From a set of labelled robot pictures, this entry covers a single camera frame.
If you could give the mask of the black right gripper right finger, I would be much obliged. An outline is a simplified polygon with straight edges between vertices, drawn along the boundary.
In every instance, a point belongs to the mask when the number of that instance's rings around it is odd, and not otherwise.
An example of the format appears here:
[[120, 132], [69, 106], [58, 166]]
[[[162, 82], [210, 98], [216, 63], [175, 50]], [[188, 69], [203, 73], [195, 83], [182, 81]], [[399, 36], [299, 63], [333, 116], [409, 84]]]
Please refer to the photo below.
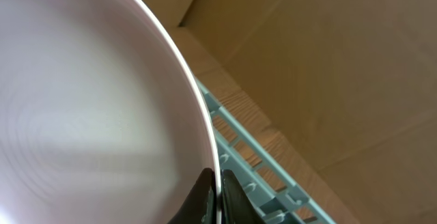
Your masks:
[[235, 174], [228, 169], [222, 176], [222, 223], [224, 224], [265, 224], [246, 196]]

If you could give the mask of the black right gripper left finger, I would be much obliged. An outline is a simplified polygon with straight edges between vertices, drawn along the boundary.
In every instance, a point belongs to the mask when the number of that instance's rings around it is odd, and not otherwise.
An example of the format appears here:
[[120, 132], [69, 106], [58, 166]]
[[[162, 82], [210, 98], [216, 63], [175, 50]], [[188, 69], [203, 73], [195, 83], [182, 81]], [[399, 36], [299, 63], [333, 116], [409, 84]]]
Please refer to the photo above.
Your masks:
[[200, 173], [181, 208], [168, 224], [215, 224], [216, 186], [211, 168]]

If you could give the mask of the pink plate with food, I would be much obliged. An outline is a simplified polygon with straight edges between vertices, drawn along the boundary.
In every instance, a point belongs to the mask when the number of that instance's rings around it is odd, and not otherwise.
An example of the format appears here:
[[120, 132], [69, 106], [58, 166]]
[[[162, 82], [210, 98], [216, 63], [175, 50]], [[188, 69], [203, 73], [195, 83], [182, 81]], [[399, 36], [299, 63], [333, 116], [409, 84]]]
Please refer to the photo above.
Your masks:
[[142, 0], [1, 0], [1, 222], [167, 223], [217, 146]]

